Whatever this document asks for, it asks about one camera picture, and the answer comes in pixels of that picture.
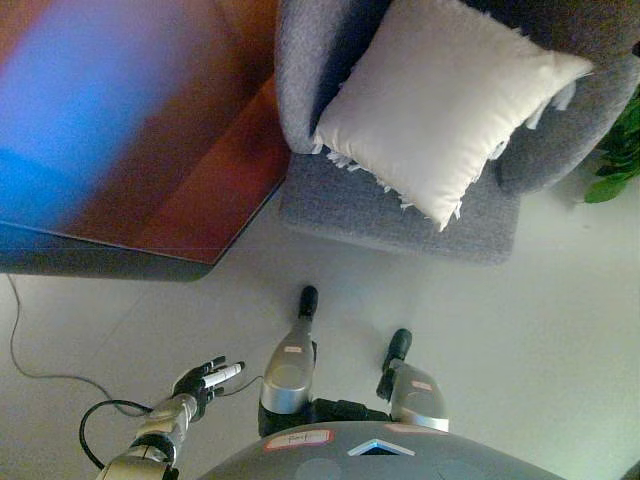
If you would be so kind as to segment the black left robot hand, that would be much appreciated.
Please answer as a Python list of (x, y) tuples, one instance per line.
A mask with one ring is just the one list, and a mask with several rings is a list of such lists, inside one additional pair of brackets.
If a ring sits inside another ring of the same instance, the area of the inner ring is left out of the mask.
[(239, 375), (246, 367), (243, 361), (226, 364), (226, 357), (219, 356), (187, 371), (173, 386), (171, 397), (187, 395), (196, 402), (190, 421), (199, 421), (207, 405), (224, 392), (223, 383)]

